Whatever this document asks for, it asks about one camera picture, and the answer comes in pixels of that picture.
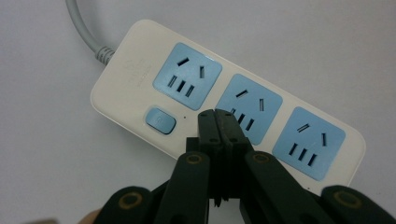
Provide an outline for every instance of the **blue socket panel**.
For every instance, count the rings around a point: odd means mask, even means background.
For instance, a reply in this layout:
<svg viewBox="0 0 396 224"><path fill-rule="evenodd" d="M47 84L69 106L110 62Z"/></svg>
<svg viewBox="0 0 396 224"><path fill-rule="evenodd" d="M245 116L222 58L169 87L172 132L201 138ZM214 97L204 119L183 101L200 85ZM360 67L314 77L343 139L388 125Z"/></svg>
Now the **blue socket panel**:
<svg viewBox="0 0 396 224"><path fill-rule="evenodd" d="M277 139L273 154L304 174L322 180L345 138L340 128L296 107Z"/></svg>
<svg viewBox="0 0 396 224"><path fill-rule="evenodd" d="M192 110L201 108L222 66L204 54L177 43L153 86Z"/></svg>
<svg viewBox="0 0 396 224"><path fill-rule="evenodd" d="M257 146L267 133L282 101L280 95L236 74L216 108L233 113L250 143Z"/></svg>

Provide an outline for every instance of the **power cord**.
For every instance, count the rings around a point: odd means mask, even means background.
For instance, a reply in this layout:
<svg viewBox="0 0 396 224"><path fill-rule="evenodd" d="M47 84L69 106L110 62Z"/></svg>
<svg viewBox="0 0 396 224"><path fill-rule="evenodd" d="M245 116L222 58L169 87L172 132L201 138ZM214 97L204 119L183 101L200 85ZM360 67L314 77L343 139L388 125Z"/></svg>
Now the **power cord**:
<svg viewBox="0 0 396 224"><path fill-rule="evenodd" d="M115 51L105 45L98 43L98 41L93 38L81 18L76 0L66 0L66 5L70 14L70 18L72 19L72 22L75 25L79 35L81 35L84 42L95 53L95 58L104 65L107 65Z"/></svg>

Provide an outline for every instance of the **power strip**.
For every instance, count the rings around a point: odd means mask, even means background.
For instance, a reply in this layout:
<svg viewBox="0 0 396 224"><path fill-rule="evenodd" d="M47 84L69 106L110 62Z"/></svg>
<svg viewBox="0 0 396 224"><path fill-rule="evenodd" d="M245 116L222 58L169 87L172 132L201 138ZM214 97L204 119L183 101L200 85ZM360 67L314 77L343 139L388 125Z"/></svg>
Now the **power strip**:
<svg viewBox="0 0 396 224"><path fill-rule="evenodd" d="M137 22L92 90L92 105L177 158L197 116L234 113L256 150L275 155L306 189L349 185L365 151L360 133L154 21Z"/></svg>

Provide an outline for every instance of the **electrical outlet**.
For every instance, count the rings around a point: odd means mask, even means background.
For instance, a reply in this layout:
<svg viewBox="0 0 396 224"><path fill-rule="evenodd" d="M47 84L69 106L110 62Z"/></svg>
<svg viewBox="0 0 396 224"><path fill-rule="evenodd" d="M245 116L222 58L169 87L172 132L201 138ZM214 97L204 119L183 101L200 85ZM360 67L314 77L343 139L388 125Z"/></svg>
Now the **electrical outlet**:
<svg viewBox="0 0 396 224"><path fill-rule="evenodd" d="M279 153L304 188L320 194L326 186L348 185L364 155L361 134L262 77L157 22L143 20L120 43L93 87L91 101L101 114L174 158L186 151L187 137L198 136L201 111L233 111L253 147ZM297 119L296 107L304 109ZM299 128L300 133L293 132ZM312 140L311 130L326 134ZM337 130L345 133L338 147L333 141ZM320 144L323 136L329 152L309 145ZM294 143L297 147L291 151Z"/></svg>
<svg viewBox="0 0 396 224"><path fill-rule="evenodd" d="M221 64L177 43L153 86L192 110L198 110L221 72Z"/></svg>
<svg viewBox="0 0 396 224"><path fill-rule="evenodd" d="M328 121L296 107L273 150L274 156L316 180L322 180L346 134Z"/></svg>
<svg viewBox="0 0 396 224"><path fill-rule="evenodd" d="M250 143L257 146L262 142L281 105L280 95L236 74L216 108L233 113Z"/></svg>

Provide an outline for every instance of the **socket hole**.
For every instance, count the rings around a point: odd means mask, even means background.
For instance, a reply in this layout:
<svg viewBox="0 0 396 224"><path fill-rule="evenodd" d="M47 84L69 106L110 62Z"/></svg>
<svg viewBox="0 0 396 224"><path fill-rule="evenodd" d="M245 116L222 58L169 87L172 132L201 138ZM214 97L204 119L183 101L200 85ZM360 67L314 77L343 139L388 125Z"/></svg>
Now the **socket hole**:
<svg viewBox="0 0 396 224"><path fill-rule="evenodd" d="M294 143L293 147L291 148L291 150L290 150L290 152L289 152L289 155L292 155L292 154L293 154L293 152L294 152L294 150L297 148L297 146L298 146L298 145Z"/></svg>
<svg viewBox="0 0 396 224"><path fill-rule="evenodd" d="M181 92L181 90L182 90L183 87L184 87L184 84L186 84L186 81L185 81L185 80L182 80L181 83L180 83L180 85L178 85L178 87L177 87L177 91L178 91L178 92Z"/></svg>
<svg viewBox="0 0 396 224"><path fill-rule="evenodd" d="M248 94L248 90L241 91L238 94L236 94L235 96L236 96L236 98L241 98L242 96L244 96L246 94Z"/></svg>
<svg viewBox="0 0 396 224"><path fill-rule="evenodd" d="M187 90L186 96L190 97L192 90L194 90L194 86L190 85L189 89Z"/></svg>
<svg viewBox="0 0 396 224"><path fill-rule="evenodd" d="M322 145L323 145L324 147L327 146L326 133L323 133L323 134L322 134Z"/></svg>
<svg viewBox="0 0 396 224"><path fill-rule="evenodd" d="M309 124L307 123L307 124L305 124L305 125L303 125L303 126L301 126L299 129L297 129L297 132L302 132L303 130L305 130L305 129L307 129L307 128L309 128L310 126L309 126Z"/></svg>
<svg viewBox="0 0 396 224"><path fill-rule="evenodd" d="M251 126L253 125L253 123L254 123L254 119L251 119L251 120L248 122L248 125L247 125L247 127L246 127L246 130L247 130L247 131L250 130L250 128L251 128Z"/></svg>
<svg viewBox="0 0 396 224"><path fill-rule="evenodd" d="M305 156L305 153L306 153L306 149L304 148L303 151L302 151L301 154L300 154L300 157L298 158L299 161L302 161L302 160L303 160L303 158L304 158L304 156Z"/></svg>
<svg viewBox="0 0 396 224"><path fill-rule="evenodd" d="M203 66L199 67L199 78L205 78L205 68Z"/></svg>
<svg viewBox="0 0 396 224"><path fill-rule="evenodd" d="M171 80L168 83L168 87L172 88L173 84L175 83L177 76L172 76Z"/></svg>
<svg viewBox="0 0 396 224"><path fill-rule="evenodd" d="M177 66L180 67L181 65L187 63L189 60L190 60L189 58L185 58L185 59L181 60L180 62L178 62L178 63L177 63Z"/></svg>
<svg viewBox="0 0 396 224"><path fill-rule="evenodd" d="M260 111L264 111L264 99L260 99Z"/></svg>
<svg viewBox="0 0 396 224"><path fill-rule="evenodd" d="M312 166L316 157L317 157L317 154L312 155L311 160L309 160L309 163L308 163L309 166Z"/></svg>
<svg viewBox="0 0 396 224"><path fill-rule="evenodd" d="M238 119L238 123L240 124L242 122L242 120L244 119L245 115L241 114L241 116Z"/></svg>

